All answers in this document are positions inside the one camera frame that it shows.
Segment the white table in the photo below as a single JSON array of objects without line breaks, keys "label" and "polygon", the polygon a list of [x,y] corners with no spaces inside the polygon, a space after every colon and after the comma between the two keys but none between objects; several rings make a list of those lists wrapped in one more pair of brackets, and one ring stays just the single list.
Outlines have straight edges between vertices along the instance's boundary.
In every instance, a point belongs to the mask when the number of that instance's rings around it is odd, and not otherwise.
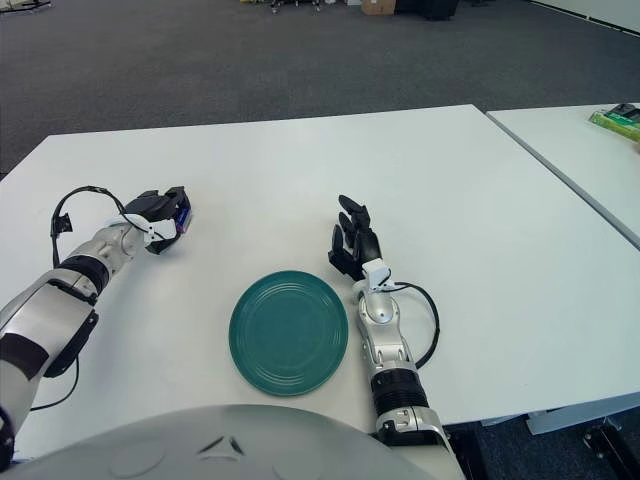
[{"label": "white table", "polygon": [[613,106],[488,115],[640,248],[640,153],[633,141],[588,121],[594,111]]},{"label": "white table", "polygon": [[[443,423],[640,391],[640,252],[473,106],[49,137],[0,183],[0,303],[49,268],[52,209],[84,184],[123,201],[185,185],[194,220],[102,294],[77,391],[29,416],[18,456],[206,404],[288,405],[372,431],[353,308],[342,365],[302,397],[252,388],[227,343],[236,300],[270,272],[313,273],[348,302],[352,282],[327,261],[339,193],[369,207],[394,278],[438,303],[440,345],[420,375]],[[62,255],[113,215],[96,197],[69,201]],[[397,298],[417,358],[431,321]],[[43,381],[37,403],[72,377]]]}]

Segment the teal ceramic plate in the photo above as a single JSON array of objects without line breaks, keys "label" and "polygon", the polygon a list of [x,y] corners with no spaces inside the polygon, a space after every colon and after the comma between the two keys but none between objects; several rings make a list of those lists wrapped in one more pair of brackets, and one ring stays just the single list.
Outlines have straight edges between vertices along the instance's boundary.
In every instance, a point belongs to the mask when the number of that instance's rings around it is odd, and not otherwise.
[{"label": "teal ceramic plate", "polygon": [[258,280],[240,297],[229,346],[253,386],[300,395],[336,371],[348,335],[344,307],[331,287],[308,273],[284,271]]}]

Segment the gray carpet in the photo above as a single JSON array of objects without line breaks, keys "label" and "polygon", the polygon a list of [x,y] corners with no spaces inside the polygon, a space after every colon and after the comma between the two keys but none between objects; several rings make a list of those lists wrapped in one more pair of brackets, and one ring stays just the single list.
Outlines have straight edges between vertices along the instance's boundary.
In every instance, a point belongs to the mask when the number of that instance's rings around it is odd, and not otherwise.
[{"label": "gray carpet", "polygon": [[[0,18],[0,179],[47,135],[640,98],[640,39],[521,0],[450,22],[237,0],[54,0]],[[621,416],[640,456],[640,412]],[[613,479],[578,426],[471,425],[494,479]]]}]

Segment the black joint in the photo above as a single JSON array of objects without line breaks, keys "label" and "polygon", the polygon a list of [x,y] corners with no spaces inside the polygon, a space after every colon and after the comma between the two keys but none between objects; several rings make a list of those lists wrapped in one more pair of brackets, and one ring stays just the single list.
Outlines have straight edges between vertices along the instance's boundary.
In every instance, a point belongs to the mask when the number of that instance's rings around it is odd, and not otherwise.
[{"label": "black joint", "polygon": [[66,293],[68,295],[71,295],[72,297],[77,298],[78,300],[81,300],[83,302],[87,302],[92,307],[98,301],[98,296],[95,293],[92,293],[88,297],[85,297],[82,293],[80,293],[78,290],[73,288],[71,285],[69,285],[68,283],[63,282],[62,280],[58,280],[57,278],[51,279],[47,283],[49,285],[52,285],[52,286],[56,287],[56,288],[59,288],[64,293]]},{"label": "black joint", "polygon": [[371,379],[371,391],[378,416],[397,408],[429,406],[420,377],[413,370],[394,368],[380,372]]},{"label": "black joint", "polygon": [[76,334],[71,338],[69,343],[62,349],[56,359],[49,365],[44,376],[47,378],[55,378],[67,371],[76,359],[84,345],[89,340],[89,335],[98,323],[98,314],[93,310],[82,323]]},{"label": "black joint", "polygon": [[49,354],[33,340],[16,333],[5,333],[0,338],[0,360],[18,368],[27,380],[35,377]]},{"label": "black joint", "polygon": [[53,224],[53,233],[54,235],[58,235],[62,232],[73,232],[73,227],[71,225],[71,219],[69,218],[69,214],[65,213],[59,217],[56,217]]},{"label": "black joint", "polygon": [[102,290],[109,283],[109,270],[107,270],[107,267],[97,258],[87,255],[69,257],[58,268],[65,268],[87,277],[96,287],[98,295],[102,293]]},{"label": "black joint", "polygon": [[0,406],[0,420],[2,420],[2,428],[0,428],[0,473],[2,473],[11,465],[15,446],[15,431],[9,414],[2,406]]}]

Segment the wire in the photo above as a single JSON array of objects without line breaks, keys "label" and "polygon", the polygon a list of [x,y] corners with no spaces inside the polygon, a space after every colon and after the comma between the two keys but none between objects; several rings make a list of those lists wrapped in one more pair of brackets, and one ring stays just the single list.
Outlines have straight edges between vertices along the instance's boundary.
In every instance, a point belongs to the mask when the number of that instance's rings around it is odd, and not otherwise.
[{"label": "wire", "polygon": [[396,282],[396,285],[402,285],[402,286],[400,288],[395,288],[393,290],[385,290],[385,291],[386,292],[398,292],[400,290],[405,290],[407,288],[413,288],[413,289],[417,290],[418,292],[420,292],[422,294],[422,296],[427,300],[427,303],[431,307],[431,311],[433,312],[433,320],[434,320],[434,323],[436,325],[436,329],[433,332],[433,338],[431,339],[431,345],[429,346],[429,349],[416,362],[416,369],[419,369],[422,366],[424,366],[424,364],[427,363],[431,359],[431,357],[433,356],[434,352],[436,351],[436,347],[438,346],[438,339],[440,338],[440,316],[438,315],[438,309],[436,308],[436,302],[433,301],[433,298],[431,298],[431,295],[429,295],[424,288],[422,288],[422,287],[420,287],[418,285],[414,285],[413,283],[408,283],[408,282]]},{"label": "wire", "polygon": [[80,358],[76,357],[76,379],[73,381],[73,386],[71,387],[71,390],[69,390],[69,393],[67,393],[60,400],[57,400],[57,401],[52,402],[52,403],[47,403],[45,405],[40,405],[38,407],[32,407],[29,411],[30,412],[36,412],[38,410],[44,410],[45,408],[51,408],[51,407],[55,407],[56,405],[60,405],[62,402],[64,402],[67,398],[69,398],[71,396],[73,391],[78,386],[78,380],[79,379],[80,379]]},{"label": "wire", "polygon": [[[136,230],[140,230],[141,232],[148,233],[144,228],[139,227],[138,225],[133,223],[131,220],[129,220],[129,218],[127,218],[126,211],[124,209],[124,205],[122,205],[122,202],[120,200],[118,200],[118,198],[115,195],[113,195],[106,188],[94,187],[92,185],[86,185],[84,187],[78,187],[78,188],[76,188],[74,190],[71,190],[64,197],[62,197],[62,199],[58,202],[58,205],[56,205],[56,209],[53,211],[53,215],[51,216],[51,232],[50,232],[50,236],[51,236],[51,246],[52,246],[52,249],[53,249],[53,259],[52,260],[53,260],[53,267],[54,268],[56,268],[57,266],[60,265],[60,254],[58,253],[58,236],[60,235],[60,233],[65,231],[65,230],[61,230],[60,229],[60,225],[58,223],[59,219],[61,218],[60,217],[60,211],[62,210],[62,207],[64,206],[64,202],[66,202],[69,199],[69,197],[72,197],[76,193],[80,193],[80,192],[100,193],[102,195],[106,195],[107,197],[111,198],[111,200],[113,200],[113,202],[116,204],[116,207],[118,209],[118,213],[120,215],[122,215],[122,218],[124,218],[127,221],[127,223],[131,224]],[[162,240],[166,240],[159,233],[155,233],[155,235],[159,236]]]}]

